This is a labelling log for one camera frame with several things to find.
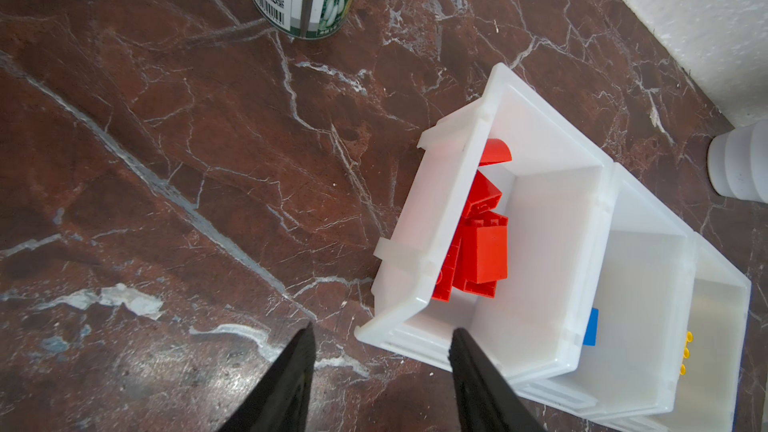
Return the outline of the long red lego brick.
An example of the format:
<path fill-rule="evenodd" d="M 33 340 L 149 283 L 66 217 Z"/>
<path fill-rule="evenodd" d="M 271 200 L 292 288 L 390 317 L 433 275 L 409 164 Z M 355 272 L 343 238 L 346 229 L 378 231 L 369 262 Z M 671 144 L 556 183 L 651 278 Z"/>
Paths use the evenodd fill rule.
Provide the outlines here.
<path fill-rule="evenodd" d="M 460 255 L 463 220 L 484 212 L 495 212 L 494 209 L 499 205 L 501 198 L 502 192 L 485 175 L 480 172 L 475 174 L 469 196 L 432 293 L 434 299 L 448 302 L 452 291 L 456 289 L 452 286 L 453 277 L 463 275 Z"/>

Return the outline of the blue lego brick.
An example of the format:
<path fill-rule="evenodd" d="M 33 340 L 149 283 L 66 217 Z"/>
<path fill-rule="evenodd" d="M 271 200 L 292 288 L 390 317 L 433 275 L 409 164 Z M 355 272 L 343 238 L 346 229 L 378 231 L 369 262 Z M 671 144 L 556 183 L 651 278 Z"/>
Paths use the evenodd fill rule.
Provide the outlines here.
<path fill-rule="evenodd" d="M 585 330 L 584 338 L 583 338 L 583 345 L 594 347 L 597 343 L 597 336 L 598 336 L 598 327 L 599 327 L 599 310 L 597 308 L 592 308 L 590 311 L 587 327 Z"/>

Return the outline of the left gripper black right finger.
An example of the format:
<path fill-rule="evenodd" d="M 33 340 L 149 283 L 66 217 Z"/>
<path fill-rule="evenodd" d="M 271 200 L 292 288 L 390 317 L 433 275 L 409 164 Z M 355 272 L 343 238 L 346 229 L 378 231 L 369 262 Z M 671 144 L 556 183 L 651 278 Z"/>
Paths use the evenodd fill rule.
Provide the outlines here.
<path fill-rule="evenodd" d="M 545 431 L 468 330 L 453 331 L 449 361 L 462 431 Z"/>

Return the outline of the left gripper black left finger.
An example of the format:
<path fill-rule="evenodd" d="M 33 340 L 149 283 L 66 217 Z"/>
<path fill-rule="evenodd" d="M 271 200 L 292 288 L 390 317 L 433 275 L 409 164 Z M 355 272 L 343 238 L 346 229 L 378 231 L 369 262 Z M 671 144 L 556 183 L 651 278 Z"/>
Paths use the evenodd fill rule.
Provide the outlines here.
<path fill-rule="evenodd" d="M 219 431 L 301 431 L 316 360 L 312 324 L 299 330 Z"/>

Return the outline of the yellow lego brick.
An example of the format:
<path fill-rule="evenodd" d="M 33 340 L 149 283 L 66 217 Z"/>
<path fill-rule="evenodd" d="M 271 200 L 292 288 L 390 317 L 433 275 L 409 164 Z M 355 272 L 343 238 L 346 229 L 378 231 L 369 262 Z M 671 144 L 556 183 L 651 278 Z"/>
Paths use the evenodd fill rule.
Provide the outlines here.
<path fill-rule="evenodd" d="M 682 360 L 680 365 L 680 375 L 685 376 L 687 373 L 686 360 L 690 358 L 690 345 L 694 342 L 694 334 L 691 331 L 686 332 L 685 345 L 682 352 Z"/>

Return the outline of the long red lego bottom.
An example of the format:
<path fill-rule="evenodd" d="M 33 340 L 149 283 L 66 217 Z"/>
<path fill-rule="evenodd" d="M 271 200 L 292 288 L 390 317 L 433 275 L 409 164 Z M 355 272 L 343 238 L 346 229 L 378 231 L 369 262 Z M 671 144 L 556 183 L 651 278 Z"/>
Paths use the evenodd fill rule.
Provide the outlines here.
<path fill-rule="evenodd" d="M 483 283 L 471 282 L 463 275 L 453 277 L 452 286 L 465 293 L 474 294 L 481 297 L 494 298 L 496 295 L 497 282 L 489 281 Z"/>

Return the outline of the red lego brick top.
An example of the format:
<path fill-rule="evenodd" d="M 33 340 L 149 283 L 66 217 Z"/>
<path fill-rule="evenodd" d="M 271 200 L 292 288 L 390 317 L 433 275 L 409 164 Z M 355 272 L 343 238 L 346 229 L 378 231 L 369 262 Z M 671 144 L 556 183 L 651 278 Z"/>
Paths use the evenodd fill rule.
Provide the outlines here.
<path fill-rule="evenodd" d="M 490 138 L 487 140 L 479 161 L 479 167 L 497 165 L 512 161 L 512 154 L 508 145 L 501 139 Z"/>

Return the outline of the small red lego bottom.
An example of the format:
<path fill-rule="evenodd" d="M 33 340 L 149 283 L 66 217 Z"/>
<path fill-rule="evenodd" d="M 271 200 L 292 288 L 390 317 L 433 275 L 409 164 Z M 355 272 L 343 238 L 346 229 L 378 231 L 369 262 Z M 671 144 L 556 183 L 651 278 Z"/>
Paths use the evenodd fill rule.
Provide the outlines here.
<path fill-rule="evenodd" d="M 465 282 L 485 284 L 508 278 L 508 221 L 495 212 L 463 220 L 460 255 Z"/>

